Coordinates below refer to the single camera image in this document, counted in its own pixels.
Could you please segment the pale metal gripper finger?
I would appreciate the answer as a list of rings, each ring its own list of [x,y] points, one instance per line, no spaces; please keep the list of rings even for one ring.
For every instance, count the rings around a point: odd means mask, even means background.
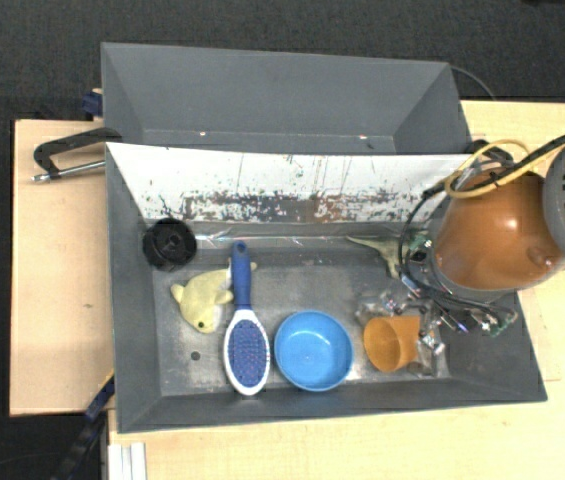
[[[445,344],[434,331],[420,330],[416,341],[416,365],[421,374],[438,374]]]
[[[388,291],[378,295],[363,296],[358,300],[356,320],[367,324],[373,318],[392,317],[403,312],[404,300]]]

